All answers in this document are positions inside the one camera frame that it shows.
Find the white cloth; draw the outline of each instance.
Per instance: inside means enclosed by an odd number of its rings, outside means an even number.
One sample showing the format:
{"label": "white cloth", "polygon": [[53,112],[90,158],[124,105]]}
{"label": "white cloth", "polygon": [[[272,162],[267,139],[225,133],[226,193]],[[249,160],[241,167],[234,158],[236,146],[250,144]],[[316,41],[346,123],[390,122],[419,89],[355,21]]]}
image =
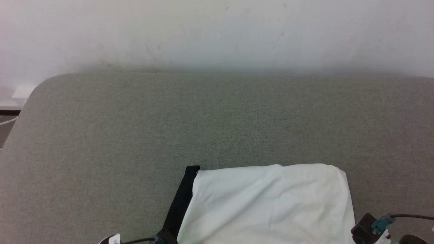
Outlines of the white cloth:
{"label": "white cloth", "polygon": [[352,244],[346,175],[324,164],[199,171],[180,244]]}

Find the black cable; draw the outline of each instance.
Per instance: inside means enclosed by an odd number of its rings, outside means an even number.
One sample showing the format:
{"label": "black cable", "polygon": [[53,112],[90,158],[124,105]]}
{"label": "black cable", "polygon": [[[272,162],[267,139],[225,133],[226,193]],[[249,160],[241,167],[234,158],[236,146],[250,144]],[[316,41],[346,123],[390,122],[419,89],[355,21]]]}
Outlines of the black cable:
{"label": "black cable", "polygon": [[138,242],[143,242],[143,241],[153,241],[155,240],[154,238],[143,238],[143,239],[138,239],[135,241],[129,241],[129,242],[122,242],[122,244],[133,244],[133,243],[138,243]]}
{"label": "black cable", "polygon": [[392,214],[392,215],[390,215],[390,217],[391,217],[391,218],[399,218],[399,217],[405,217],[405,218],[422,218],[422,219],[434,220],[434,217],[424,216],[424,215],[417,215],[417,214]]}

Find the black fabric strip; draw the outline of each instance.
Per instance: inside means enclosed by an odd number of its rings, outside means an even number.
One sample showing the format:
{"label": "black fabric strip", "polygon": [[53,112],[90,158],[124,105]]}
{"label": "black fabric strip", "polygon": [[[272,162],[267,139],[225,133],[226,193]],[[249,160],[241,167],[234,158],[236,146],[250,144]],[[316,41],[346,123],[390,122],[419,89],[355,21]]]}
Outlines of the black fabric strip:
{"label": "black fabric strip", "polygon": [[2,116],[18,116],[21,110],[0,110],[0,115]]}
{"label": "black fabric strip", "polygon": [[199,169],[200,166],[188,166],[185,168],[184,178],[182,178],[175,198],[167,213],[166,220],[164,221],[163,228],[168,230],[175,239],[178,237],[179,228],[181,227],[185,212],[193,196],[193,182]]}

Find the white electrical cable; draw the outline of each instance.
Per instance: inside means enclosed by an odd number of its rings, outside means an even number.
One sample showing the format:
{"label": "white electrical cable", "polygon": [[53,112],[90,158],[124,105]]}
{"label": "white electrical cable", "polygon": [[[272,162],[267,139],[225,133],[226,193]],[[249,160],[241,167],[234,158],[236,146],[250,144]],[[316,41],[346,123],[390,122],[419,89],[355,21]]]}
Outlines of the white electrical cable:
{"label": "white electrical cable", "polygon": [[5,125],[5,124],[9,124],[9,123],[12,123],[12,122],[14,122],[16,119],[17,119],[18,117],[16,117],[16,118],[13,118],[13,119],[11,119],[11,120],[8,120],[8,121],[5,121],[5,122],[1,122],[0,123],[0,125]]}

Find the teal connector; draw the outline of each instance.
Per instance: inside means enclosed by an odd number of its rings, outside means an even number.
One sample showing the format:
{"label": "teal connector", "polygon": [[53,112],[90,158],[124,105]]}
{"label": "teal connector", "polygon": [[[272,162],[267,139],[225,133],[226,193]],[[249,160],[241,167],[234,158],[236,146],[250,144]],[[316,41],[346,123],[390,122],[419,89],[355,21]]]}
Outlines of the teal connector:
{"label": "teal connector", "polygon": [[382,234],[386,230],[386,227],[393,224],[393,222],[395,222],[395,219],[391,218],[390,214],[386,214],[371,224],[372,231],[374,234]]}

